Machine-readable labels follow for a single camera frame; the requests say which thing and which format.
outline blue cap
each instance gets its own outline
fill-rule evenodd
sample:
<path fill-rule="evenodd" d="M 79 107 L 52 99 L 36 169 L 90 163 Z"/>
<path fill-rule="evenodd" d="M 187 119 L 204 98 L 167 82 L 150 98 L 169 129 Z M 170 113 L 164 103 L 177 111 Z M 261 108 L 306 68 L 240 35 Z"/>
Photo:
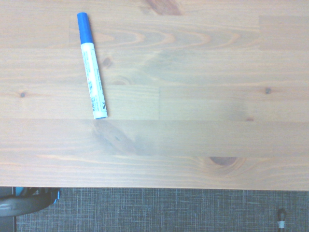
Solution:
<path fill-rule="evenodd" d="M 81 37 L 81 44 L 93 43 L 87 14 L 84 12 L 78 13 L 77 19 L 78 19 L 79 34 Z"/>

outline floor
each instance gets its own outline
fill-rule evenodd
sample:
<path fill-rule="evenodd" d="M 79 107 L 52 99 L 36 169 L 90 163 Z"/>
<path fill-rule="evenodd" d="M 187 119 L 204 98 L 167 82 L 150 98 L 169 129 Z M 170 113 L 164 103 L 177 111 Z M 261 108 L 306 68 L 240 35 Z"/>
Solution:
<path fill-rule="evenodd" d="M 60 201 L 17 218 L 18 232 L 308 231 L 309 192 L 168 188 L 64 188 Z"/>

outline wooden table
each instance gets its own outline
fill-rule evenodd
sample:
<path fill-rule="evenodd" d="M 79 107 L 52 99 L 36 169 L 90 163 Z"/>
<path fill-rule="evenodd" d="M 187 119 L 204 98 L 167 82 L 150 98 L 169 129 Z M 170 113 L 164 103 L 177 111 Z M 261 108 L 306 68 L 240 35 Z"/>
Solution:
<path fill-rule="evenodd" d="M 307 1 L 1 0 L 0 15 L 1 186 L 309 190 Z"/>

